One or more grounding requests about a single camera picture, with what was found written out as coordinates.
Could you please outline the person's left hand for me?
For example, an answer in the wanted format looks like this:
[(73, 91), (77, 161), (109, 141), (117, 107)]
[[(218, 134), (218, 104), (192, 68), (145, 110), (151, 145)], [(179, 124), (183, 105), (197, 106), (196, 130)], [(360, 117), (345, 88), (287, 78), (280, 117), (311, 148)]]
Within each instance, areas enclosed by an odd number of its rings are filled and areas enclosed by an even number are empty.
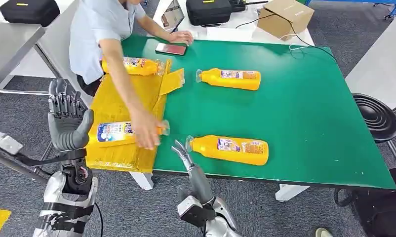
[(169, 34), (167, 41), (170, 43), (183, 43), (189, 46), (194, 42), (194, 37), (189, 31), (176, 31)]

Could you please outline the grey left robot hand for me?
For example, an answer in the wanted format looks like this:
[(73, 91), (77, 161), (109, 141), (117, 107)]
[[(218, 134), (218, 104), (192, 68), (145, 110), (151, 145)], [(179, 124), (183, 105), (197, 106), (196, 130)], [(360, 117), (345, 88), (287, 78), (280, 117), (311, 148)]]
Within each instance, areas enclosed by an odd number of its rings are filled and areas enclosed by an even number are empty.
[(53, 146), (59, 151), (84, 148), (94, 122), (94, 112), (84, 106), (80, 92), (66, 93), (62, 79), (49, 84), (48, 126)]

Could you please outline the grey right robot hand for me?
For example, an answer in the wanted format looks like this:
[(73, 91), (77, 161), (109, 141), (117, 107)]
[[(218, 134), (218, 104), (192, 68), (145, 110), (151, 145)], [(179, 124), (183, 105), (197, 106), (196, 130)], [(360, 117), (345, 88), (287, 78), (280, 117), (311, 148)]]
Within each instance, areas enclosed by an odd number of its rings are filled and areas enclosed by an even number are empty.
[(171, 146), (171, 149), (182, 160), (188, 172), (192, 190), (197, 195), (197, 199), (201, 204), (212, 205), (215, 201), (215, 195), (203, 170), (199, 165), (193, 162), (188, 150), (178, 140), (174, 140), (174, 145)]

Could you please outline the person's right hand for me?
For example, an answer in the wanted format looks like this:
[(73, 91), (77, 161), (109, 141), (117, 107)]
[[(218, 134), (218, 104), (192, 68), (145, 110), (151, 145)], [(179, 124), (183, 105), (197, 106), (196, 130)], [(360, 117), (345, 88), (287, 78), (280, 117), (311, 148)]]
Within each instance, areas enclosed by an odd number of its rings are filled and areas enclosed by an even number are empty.
[(145, 109), (130, 108), (129, 112), (137, 144), (148, 150), (160, 145), (158, 129), (165, 128), (163, 121)]

